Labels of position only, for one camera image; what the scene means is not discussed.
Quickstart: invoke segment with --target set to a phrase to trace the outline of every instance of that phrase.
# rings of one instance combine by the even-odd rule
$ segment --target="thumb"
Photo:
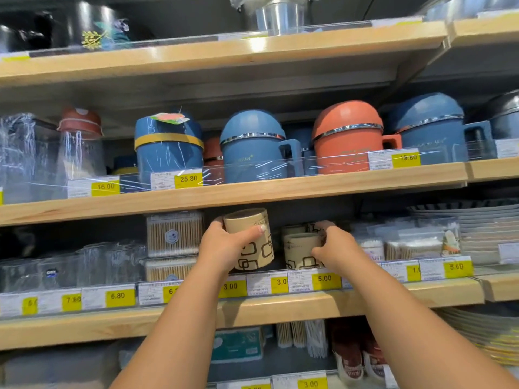
[[[312,248],[312,256],[315,258],[315,259],[319,259],[321,261],[321,252],[322,252],[322,247],[314,247]]]
[[[255,225],[250,227],[249,229],[245,229],[244,231],[238,232],[234,234],[234,238],[240,247],[246,246],[249,243],[256,240],[258,237],[263,235],[267,230],[267,226],[263,225]]]

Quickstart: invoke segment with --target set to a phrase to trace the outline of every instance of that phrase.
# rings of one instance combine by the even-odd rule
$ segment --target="person's right hand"
[[[355,238],[348,232],[335,226],[333,222],[321,221],[315,225],[325,230],[326,243],[322,247],[313,248],[312,255],[334,273],[342,272],[340,269],[341,261],[344,262],[347,256],[359,256],[359,252],[361,255],[365,255],[362,248],[355,241]]]

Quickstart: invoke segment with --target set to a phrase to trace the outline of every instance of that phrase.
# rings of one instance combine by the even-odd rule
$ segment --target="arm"
[[[401,389],[517,389],[505,369],[423,306],[370,260],[349,233],[322,222],[327,242],[312,254],[360,293],[366,317]]]
[[[206,387],[219,290],[243,246],[261,236],[262,227],[229,234],[221,221],[211,223],[197,263],[111,389]]]

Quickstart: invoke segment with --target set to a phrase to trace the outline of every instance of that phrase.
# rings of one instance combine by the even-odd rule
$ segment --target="teal package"
[[[260,327],[218,330],[214,335],[211,363],[233,363],[263,358]]]

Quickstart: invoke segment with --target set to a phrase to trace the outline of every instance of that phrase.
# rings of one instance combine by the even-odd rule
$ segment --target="yellow band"
[[[125,168],[119,168],[112,172],[112,175],[128,175],[130,173],[139,173],[139,168],[135,166],[128,166]]]
[[[174,133],[163,133],[163,134],[149,134],[143,135],[135,140],[135,150],[139,146],[146,145],[148,143],[155,142],[185,142],[197,145],[204,149],[204,143],[196,136],[185,135],[185,134],[174,134]]]

